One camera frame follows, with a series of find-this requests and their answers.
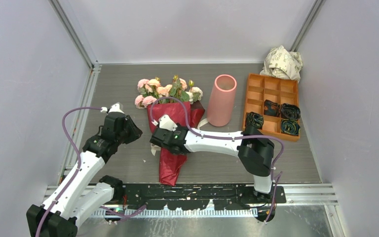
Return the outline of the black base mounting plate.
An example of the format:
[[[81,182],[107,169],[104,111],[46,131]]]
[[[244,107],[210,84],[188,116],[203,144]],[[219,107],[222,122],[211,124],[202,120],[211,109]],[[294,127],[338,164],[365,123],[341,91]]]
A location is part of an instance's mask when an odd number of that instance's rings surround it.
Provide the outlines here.
[[[204,210],[209,204],[214,210],[247,210],[267,207],[271,204],[286,203],[282,186],[272,186],[268,194],[260,194],[251,184],[125,184],[123,196],[116,197],[109,204],[120,207],[147,210],[181,209]]]

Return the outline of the pink cylindrical vase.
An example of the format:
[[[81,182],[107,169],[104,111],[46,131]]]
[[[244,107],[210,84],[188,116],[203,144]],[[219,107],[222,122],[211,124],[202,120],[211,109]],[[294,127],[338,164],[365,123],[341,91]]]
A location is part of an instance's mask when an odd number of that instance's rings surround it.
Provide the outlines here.
[[[211,125],[221,127],[229,123],[236,88],[237,82],[233,76],[224,74],[216,77],[207,107],[207,120]]]

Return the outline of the dark rolled tie left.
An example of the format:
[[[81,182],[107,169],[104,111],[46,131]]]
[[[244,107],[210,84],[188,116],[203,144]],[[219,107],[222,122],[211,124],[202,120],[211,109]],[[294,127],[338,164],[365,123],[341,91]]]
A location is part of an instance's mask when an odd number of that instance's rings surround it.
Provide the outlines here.
[[[248,112],[245,117],[245,126],[251,125],[257,129],[262,129],[264,117],[255,112]]]

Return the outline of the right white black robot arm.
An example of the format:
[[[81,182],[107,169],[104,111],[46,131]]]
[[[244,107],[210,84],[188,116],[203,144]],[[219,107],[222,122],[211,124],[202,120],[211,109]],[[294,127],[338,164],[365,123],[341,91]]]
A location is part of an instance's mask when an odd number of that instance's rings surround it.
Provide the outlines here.
[[[244,131],[212,132],[177,125],[175,130],[155,128],[150,142],[174,155],[211,152],[238,158],[254,178],[254,196],[265,203],[273,197],[271,163],[274,143],[256,128]]]

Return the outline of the orange compartment tray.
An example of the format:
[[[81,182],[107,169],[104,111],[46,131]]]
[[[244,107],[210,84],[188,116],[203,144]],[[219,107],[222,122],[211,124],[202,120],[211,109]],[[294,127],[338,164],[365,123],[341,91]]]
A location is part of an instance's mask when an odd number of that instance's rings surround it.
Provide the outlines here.
[[[242,127],[248,123],[248,114],[258,114],[261,119],[251,118],[257,129],[265,135],[297,142],[300,139],[300,106],[298,82],[259,74],[247,77]]]

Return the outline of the dark rolled tie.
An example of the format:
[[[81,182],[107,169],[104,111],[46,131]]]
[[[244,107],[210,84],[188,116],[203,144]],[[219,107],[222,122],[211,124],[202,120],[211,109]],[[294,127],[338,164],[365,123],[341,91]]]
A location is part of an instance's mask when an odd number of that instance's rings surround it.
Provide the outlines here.
[[[251,125],[257,129],[262,129],[264,117],[255,112],[248,112],[245,117],[245,126]]]
[[[271,100],[264,101],[264,115],[272,117],[280,117],[280,104]]]
[[[280,130],[281,133],[288,134],[291,136],[299,136],[301,126],[296,120],[282,119]]]
[[[296,105],[283,103],[280,105],[280,115],[283,119],[299,120],[301,118],[301,111]]]

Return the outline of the dark rolled tie middle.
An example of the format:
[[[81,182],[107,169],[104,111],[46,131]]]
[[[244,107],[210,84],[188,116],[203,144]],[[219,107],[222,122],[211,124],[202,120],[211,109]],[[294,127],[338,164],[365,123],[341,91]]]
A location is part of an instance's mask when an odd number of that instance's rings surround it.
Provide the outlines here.
[[[280,104],[271,100],[264,101],[264,115],[272,117],[280,117]]]

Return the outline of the crumpled printed paper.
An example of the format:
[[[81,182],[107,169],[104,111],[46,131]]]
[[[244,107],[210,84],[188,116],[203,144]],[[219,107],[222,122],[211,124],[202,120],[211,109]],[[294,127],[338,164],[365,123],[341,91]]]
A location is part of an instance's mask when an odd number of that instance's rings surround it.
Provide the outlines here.
[[[281,45],[270,50],[265,58],[260,75],[299,82],[302,68],[303,60],[301,54],[299,52],[287,51]]]

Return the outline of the pink flower bunch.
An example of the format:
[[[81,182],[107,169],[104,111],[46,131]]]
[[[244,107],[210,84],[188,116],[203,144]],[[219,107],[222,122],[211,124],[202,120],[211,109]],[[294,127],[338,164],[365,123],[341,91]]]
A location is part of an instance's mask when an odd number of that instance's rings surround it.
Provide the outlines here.
[[[137,83],[137,90],[139,95],[136,97],[134,104],[138,109],[146,108],[157,99],[161,104],[172,103],[173,100],[170,97],[193,104],[203,97],[203,91],[194,86],[192,80],[185,81],[178,75],[173,76],[172,83],[165,86],[161,85],[158,77],[141,79]]]

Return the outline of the red wrapping paper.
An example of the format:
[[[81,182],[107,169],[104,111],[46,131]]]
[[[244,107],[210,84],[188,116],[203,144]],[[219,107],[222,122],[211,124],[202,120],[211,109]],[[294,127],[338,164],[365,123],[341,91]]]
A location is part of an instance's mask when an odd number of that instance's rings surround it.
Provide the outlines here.
[[[151,110],[152,105],[147,107],[147,115],[151,132],[154,132],[155,125],[152,120],[158,120],[163,115],[168,115],[174,123],[182,126],[186,125],[188,119],[189,125],[196,128],[201,121],[205,109],[199,101],[184,102],[183,105],[178,102],[156,104]],[[160,150],[159,159],[159,181],[161,184],[174,186],[176,185],[180,169],[187,161],[186,155],[174,155],[167,149]]]

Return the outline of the cream printed ribbon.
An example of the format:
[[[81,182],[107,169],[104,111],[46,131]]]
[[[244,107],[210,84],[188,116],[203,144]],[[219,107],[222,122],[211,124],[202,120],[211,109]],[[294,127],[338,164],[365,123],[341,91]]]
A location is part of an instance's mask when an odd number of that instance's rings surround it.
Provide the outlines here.
[[[204,118],[203,120],[201,120],[198,124],[198,126],[196,127],[197,129],[200,129],[202,126],[208,124],[208,120],[206,118]],[[159,146],[156,146],[154,144],[151,144],[151,153],[153,156],[155,156],[156,152],[157,151],[161,151],[161,147]]]

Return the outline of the dark rolled tie upper right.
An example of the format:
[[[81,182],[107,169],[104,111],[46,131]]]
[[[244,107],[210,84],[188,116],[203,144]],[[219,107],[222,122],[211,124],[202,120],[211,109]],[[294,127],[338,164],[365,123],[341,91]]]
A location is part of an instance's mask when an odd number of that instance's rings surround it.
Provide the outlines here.
[[[301,111],[296,105],[283,103],[280,105],[280,115],[283,119],[299,120],[301,118]]]

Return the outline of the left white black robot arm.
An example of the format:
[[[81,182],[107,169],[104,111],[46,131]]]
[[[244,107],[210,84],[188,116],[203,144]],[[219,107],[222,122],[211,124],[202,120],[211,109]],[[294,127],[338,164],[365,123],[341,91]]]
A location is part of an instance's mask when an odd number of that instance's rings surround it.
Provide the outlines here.
[[[31,205],[26,217],[33,237],[75,237],[81,225],[107,202],[120,203],[125,197],[123,182],[106,175],[93,190],[83,191],[118,147],[139,139],[142,131],[123,111],[110,110],[99,133],[90,137],[74,168],[40,206]]]

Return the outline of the dark rolled tie lower right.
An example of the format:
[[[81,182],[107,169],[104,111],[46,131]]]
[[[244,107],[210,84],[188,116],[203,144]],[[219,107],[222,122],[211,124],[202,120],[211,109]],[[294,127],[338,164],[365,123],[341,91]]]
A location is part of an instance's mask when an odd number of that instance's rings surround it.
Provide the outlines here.
[[[282,119],[280,130],[281,133],[288,134],[291,136],[299,136],[301,126],[296,120]]]

